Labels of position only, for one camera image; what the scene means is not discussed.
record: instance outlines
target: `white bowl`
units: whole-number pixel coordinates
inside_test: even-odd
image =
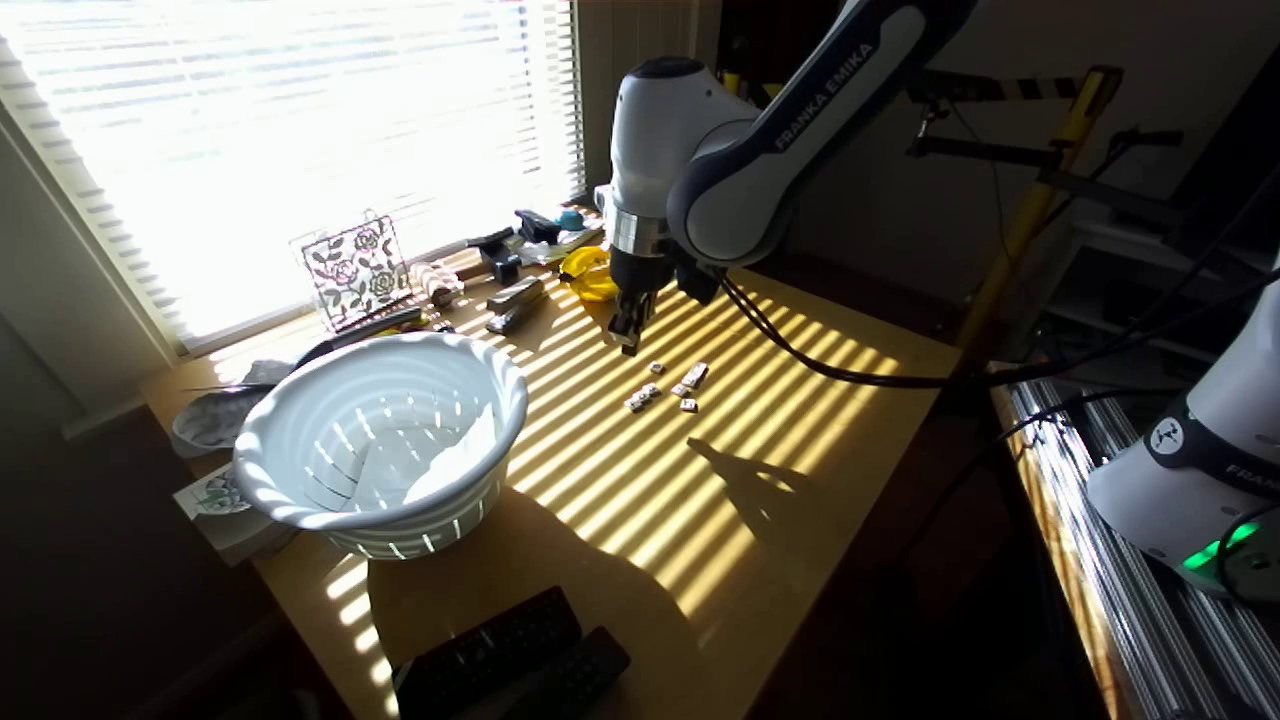
[[[271,521],[371,559],[465,542],[505,486],[530,391],[468,337],[377,337],[276,386],[235,436],[235,481]]]

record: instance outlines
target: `tabletop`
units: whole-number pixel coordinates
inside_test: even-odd
[[[457,547],[371,565],[320,537],[257,555],[257,573],[355,717],[396,717],[396,668],[465,628],[563,589],[583,628],[634,657],[600,717],[744,717],[870,521],[938,391],[836,386],[772,347],[724,297],[663,291],[641,356],[620,356],[568,283],[511,337],[530,425],[505,495]],[[811,356],[944,376],[957,347],[736,273]],[[145,391],[174,420],[247,359],[298,356],[320,326],[174,368]],[[709,365],[696,410],[672,386]],[[641,386],[663,391],[634,414]]]

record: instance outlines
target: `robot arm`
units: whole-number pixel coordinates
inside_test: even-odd
[[[850,0],[764,112],[696,59],[653,59],[625,78],[605,192],[620,283],[607,328],[620,347],[641,347],[653,297],[672,277],[709,301],[724,268],[776,253],[797,184],[892,102],[971,5]]]

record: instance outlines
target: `window blinds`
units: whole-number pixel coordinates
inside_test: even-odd
[[[299,245],[405,257],[579,192],[574,0],[20,0],[0,95],[157,326],[312,305]]]

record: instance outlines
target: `wooden table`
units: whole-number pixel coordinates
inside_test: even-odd
[[[583,628],[605,625],[634,657],[605,717],[744,717],[816,604],[938,391],[832,386],[753,333],[722,297],[661,297],[643,353],[625,359],[545,277],[552,305],[492,337],[530,376],[531,410],[509,487],[476,537],[446,555],[367,565],[298,537],[257,569],[355,717],[396,717],[391,668],[562,584]],[[740,273],[801,347],[866,372],[944,376],[957,353]],[[169,425],[186,402],[240,380],[257,356],[299,356],[305,321],[153,380]],[[661,398],[709,365],[699,410]]]

